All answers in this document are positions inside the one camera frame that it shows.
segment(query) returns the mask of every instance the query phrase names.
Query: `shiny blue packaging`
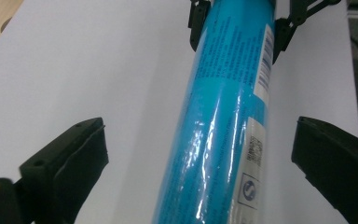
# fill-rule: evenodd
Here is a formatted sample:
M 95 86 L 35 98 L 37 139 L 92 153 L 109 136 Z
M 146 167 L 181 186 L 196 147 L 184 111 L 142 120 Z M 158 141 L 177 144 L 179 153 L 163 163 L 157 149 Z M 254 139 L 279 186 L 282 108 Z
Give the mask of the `shiny blue packaging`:
M 269 0 L 214 1 L 153 223 L 257 222 L 273 29 Z

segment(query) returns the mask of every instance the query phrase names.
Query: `blue cylindrical container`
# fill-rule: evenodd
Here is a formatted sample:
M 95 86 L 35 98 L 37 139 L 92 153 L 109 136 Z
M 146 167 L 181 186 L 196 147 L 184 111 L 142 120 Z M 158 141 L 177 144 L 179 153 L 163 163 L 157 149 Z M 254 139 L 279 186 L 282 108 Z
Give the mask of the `blue cylindrical container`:
M 154 223 L 257 222 L 273 29 L 270 0 L 214 1 Z

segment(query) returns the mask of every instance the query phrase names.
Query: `plastic wrapper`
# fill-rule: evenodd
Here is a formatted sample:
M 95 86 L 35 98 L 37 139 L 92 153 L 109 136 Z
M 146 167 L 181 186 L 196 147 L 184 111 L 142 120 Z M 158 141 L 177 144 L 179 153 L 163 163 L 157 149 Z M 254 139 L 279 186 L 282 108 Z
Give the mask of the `plastic wrapper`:
M 214 1 L 153 223 L 257 222 L 273 22 L 269 0 Z

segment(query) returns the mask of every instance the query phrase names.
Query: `white table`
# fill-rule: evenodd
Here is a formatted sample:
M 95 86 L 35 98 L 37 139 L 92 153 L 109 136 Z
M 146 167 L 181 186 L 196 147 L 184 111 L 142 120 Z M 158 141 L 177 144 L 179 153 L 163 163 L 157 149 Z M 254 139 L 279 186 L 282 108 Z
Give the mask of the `white table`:
M 194 57 L 189 6 L 26 0 L 0 37 L 0 176 L 17 180 L 37 150 L 101 116 L 110 163 L 77 223 L 149 223 Z M 346 223 L 290 161 L 300 115 L 358 135 L 345 3 L 298 28 L 270 87 L 260 223 Z

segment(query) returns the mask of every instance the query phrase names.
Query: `circular logo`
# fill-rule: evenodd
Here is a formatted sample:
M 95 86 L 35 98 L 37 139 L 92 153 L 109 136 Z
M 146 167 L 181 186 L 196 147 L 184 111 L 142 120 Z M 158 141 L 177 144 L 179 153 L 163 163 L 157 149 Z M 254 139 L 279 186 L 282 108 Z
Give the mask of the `circular logo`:
M 248 201 L 252 201 L 255 198 L 255 183 L 252 180 L 246 181 L 243 185 L 243 196 Z

